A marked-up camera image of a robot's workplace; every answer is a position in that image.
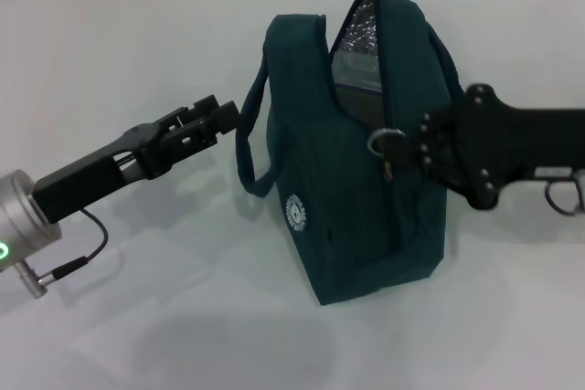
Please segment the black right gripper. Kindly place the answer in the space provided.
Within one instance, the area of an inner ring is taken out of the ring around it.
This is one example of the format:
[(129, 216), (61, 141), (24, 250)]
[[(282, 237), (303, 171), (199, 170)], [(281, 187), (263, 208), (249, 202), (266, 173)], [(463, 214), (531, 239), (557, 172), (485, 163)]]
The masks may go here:
[(424, 113), (418, 139), (386, 133), (380, 147), (392, 170), (417, 170), (477, 210), (495, 208), (505, 186), (525, 181), (571, 182), (584, 207), (583, 109), (516, 108), (473, 84), (458, 106)]

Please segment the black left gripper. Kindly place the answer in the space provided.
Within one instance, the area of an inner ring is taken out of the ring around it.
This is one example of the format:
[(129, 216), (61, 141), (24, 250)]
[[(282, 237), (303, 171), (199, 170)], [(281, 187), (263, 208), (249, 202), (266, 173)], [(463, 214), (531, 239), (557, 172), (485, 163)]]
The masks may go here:
[(139, 124), (114, 142), (39, 179), (33, 199), (50, 224), (140, 180), (166, 174), (174, 164), (235, 130), (239, 109), (220, 105), (214, 95), (180, 107), (163, 118)]

